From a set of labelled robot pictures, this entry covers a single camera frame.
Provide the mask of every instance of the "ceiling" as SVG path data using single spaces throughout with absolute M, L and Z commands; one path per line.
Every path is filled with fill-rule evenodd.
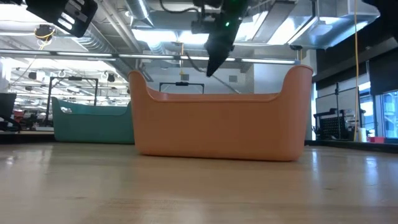
M 194 12 L 185 14 L 170 14 L 160 8 L 158 0 L 146 0 L 150 9 L 149 18 L 154 28 L 148 27 L 138 19 L 132 19 L 127 9 L 126 0 L 100 0 L 99 7 L 88 32 L 81 39 L 57 29 L 51 43 L 44 50 L 57 52 L 96 52 L 96 53 L 140 53 L 176 55 L 181 53 L 181 46 L 173 41 L 184 42 L 184 51 L 191 56 L 207 56 L 203 44 L 206 34 L 192 35 L 190 23 L 196 19 Z M 192 7 L 189 0 L 164 0 L 165 7 L 170 10 L 181 10 Z M 230 57 L 245 58 L 274 58 L 279 60 L 296 60 L 298 54 L 291 50 L 289 44 L 302 45 L 306 49 L 325 49 L 337 44 L 352 34 L 353 12 L 350 5 L 352 0 L 319 1 L 319 5 L 308 0 L 253 0 L 248 16 L 243 19 L 235 41 L 235 49 Z M 375 8 L 364 5 L 360 1 L 359 24 L 361 27 L 372 22 L 377 16 Z M 43 44 L 33 31 L 40 24 L 46 24 L 41 18 L 27 12 L 24 6 L 0 5 L 0 48 L 19 50 L 38 50 Z M 99 95 L 103 96 L 100 105 L 126 105 L 129 99 L 127 94 L 128 71 L 137 68 L 146 69 L 153 83 L 176 82 L 180 79 L 179 61 L 141 60 L 134 58 L 117 59 L 115 62 L 100 61 L 95 58 L 80 58 L 79 60 L 43 59 L 7 57 L 11 72 L 11 88 L 9 91 L 21 93 L 22 100 L 41 100 L 46 104 L 49 77 L 58 77 L 60 74 L 99 80 Z M 196 61 L 200 68 L 206 68 L 206 61 Z M 244 77 L 250 64 L 225 63 L 219 76 L 231 87 L 243 90 L 243 78 L 239 82 L 228 83 L 228 75 Z M 192 76 L 195 82 L 206 83 L 211 86 L 212 92 L 217 88 L 224 88 L 224 84 L 217 80 L 209 80 L 192 69 L 188 62 L 183 63 L 185 73 Z M 32 80 L 27 77 L 29 72 L 41 74 L 42 79 Z M 108 82 L 108 74 L 116 74 L 115 82 Z M 64 80 L 58 83 L 53 93 L 67 95 L 65 98 L 77 95 L 80 103 L 92 104 L 87 100 L 94 93 L 93 88 L 81 88 L 79 93 L 71 93 L 68 86 L 90 86 L 92 83 L 76 83 Z

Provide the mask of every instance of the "orange plastic bin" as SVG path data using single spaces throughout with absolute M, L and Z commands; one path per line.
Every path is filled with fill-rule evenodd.
M 145 155 L 294 161 L 304 149 L 313 70 L 299 65 L 275 94 L 155 91 L 129 74 L 136 148 Z

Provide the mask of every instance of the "red object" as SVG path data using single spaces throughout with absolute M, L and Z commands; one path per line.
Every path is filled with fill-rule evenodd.
M 384 143 L 384 137 L 370 137 L 370 142 Z

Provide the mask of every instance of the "wooden surface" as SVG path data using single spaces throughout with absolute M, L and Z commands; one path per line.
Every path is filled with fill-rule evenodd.
M 398 156 L 307 147 L 297 162 L 0 146 L 0 223 L 398 223 Z

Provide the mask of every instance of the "teal plastic bin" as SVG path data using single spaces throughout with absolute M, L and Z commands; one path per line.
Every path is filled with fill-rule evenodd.
M 51 99 L 57 141 L 134 144 L 131 102 L 127 107 L 88 106 Z

